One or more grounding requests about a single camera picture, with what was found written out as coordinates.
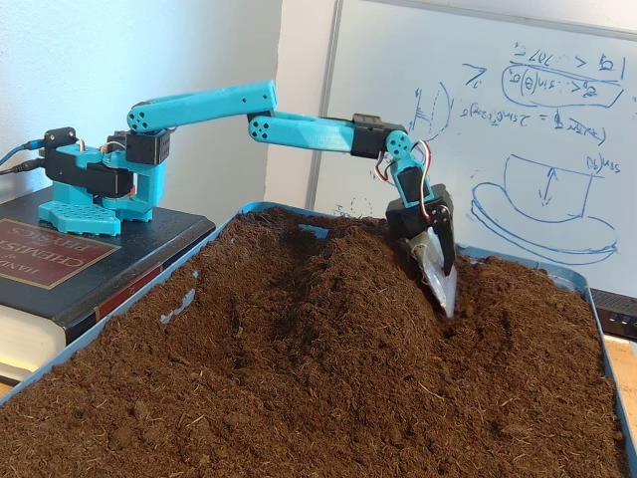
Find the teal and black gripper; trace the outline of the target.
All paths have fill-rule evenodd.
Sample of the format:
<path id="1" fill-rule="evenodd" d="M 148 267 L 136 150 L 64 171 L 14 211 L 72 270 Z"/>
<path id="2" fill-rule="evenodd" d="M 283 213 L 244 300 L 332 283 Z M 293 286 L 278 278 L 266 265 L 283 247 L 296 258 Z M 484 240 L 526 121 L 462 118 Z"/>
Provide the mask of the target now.
<path id="1" fill-rule="evenodd" d="M 414 237 L 408 241 L 410 255 L 446 317 L 452 318 L 457 291 L 453 203 L 444 184 L 431 185 L 428 176 L 421 183 L 423 171 L 423 163 L 411 155 L 390 166 L 399 198 L 388 204 L 385 215 L 398 236 Z"/>

